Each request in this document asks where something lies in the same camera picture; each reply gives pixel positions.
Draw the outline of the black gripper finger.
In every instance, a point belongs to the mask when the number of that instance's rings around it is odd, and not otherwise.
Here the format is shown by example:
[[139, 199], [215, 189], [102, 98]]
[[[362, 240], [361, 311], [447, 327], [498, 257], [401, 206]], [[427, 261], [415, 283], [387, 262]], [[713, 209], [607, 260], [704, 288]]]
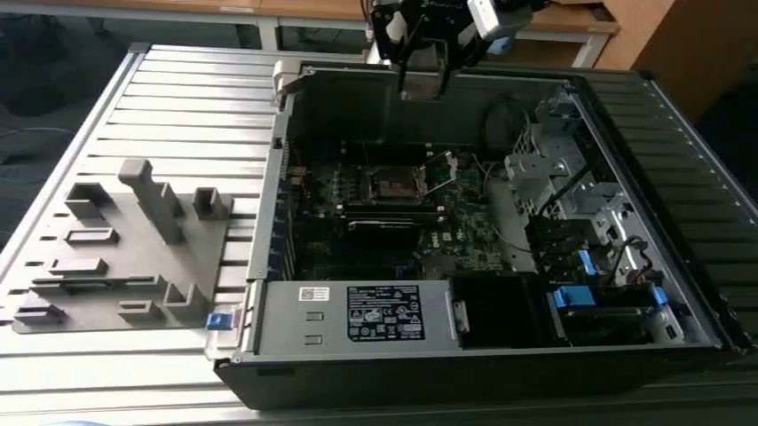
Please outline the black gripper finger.
[[439, 56], [438, 96], [447, 91], [447, 85], [455, 73], [465, 67], [474, 67], [485, 57], [491, 40], [482, 38], [475, 26], [469, 26], [445, 42], [445, 50]]
[[419, 8], [373, 8], [374, 42], [381, 59], [389, 60], [398, 73], [398, 92], [405, 99], [421, 99], [425, 84], [407, 71], [419, 49], [427, 16]]

